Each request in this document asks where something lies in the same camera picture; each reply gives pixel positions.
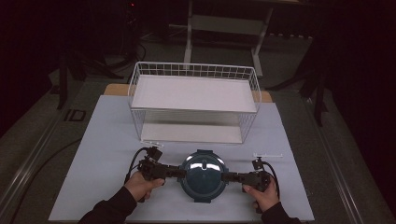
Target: round device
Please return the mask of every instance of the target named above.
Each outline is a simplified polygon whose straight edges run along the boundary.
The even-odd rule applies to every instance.
[[[210,203],[224,191],[226,183],[221,180],[221,173],[228,172],[228,169],[212,150],[198,149],[180,168],[187,173],[185,178],[178,181],[195,203]]]

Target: dark background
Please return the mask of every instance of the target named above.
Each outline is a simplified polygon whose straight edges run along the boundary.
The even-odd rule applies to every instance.
[[[58,68],[62,49],[74,48],[100,57],[134,48],[120,42],[129,38],[124,32],[129,19],[123,3],[87,0],[0,3],[0,136],[51,88],[48,74]],[[140,3],[136,1],[136,15],[160,34],[166,35],[169,22],[187,23],[187,1]],[[219,9],[226,7],[208,4],[202,4],[198,10],[211,13],[215,8],[227,16],[225,10]],[[330,17],[326,17],[323,5],[276,4],[269,27],[269,33],[286,38],[315,37],[325,32],[319,44],[325,48],[335,45],[326,86],[394,215],[395,11],[395,5],[385,0],[348,1],[333,10]],[[320,26],[326,18],[326,25]]]

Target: white shelf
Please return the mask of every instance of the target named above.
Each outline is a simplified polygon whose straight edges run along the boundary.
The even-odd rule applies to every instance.
[[[143,141],[243,142],[238,115],[214,112],[147,111],[141,138]]]
[[[131,109],[257,113],[247,80],[152,75],[140,75]]]

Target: metal stand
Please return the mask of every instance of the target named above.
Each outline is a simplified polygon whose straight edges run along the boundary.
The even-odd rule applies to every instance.
[[[192,0],[189,0],[189,18],[187,25],[187,45],[184,53],[184,63],[191,62],[192,43],[191,36],[192,30],[205,30],[213,32],[223,32],[230,34],[242,35],[257,35],[259,37],[258,43],[255,48],[251,50],[254,68],[257,77],[262,77],[262,65],[260,63],[259,52],[262,47],[265,34],[267,32],[268,24],[270,22],[273,9],[269,8],[265,21],[241,20],[213,16],[194,15],[192,13]]]

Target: floor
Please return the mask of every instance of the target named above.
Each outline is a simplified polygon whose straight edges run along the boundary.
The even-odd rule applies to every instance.
[[[144,60],[151,62],[182,62],[183,31],[173,34],[168,42],[158,42],[152,35],[145,36],[138,48],[139,56],[146,54]],[[238,42],[236,47],[228,42],[207,41],[202,34],[200,37],[193,42],[193,63],[253,65],[247,44]],[[266,37],[260,53],[264,72],[261,88],[291,77],[309,44],[310,39],[298,37]],[[51,208],[98,97],[107,84],[126,82],[132,69],[130,66],[118,71],[117,74],[124,76],[121,80],[93,72],[85,82],[70,77],[69,98],[63,110],[56,110],[58,95],[45,94],[0,139],[0,192],[7,193],[0,204],[9,208],[2,208],[5,212],[0,216],[1,223],[11,223],[11,219],[12,223],[49,223]],[[58,71],[49,76],[56,84]],[[313,120],[311,99],[298,94],[300,86],[301,83],[296,83],[270,93],[281,115],[316,218],[310,223],[396,223],[332,101],[332,93],[325,92],[328,111],[322,113],[323,127],[319,127]],[[85,118],[72,120],[67,113],[69,110],[77,114],[85,111]],[[25,188],[9,188],[16,175],[25,177],[21,180]],[[9,196],[11,192],[20,197]]]

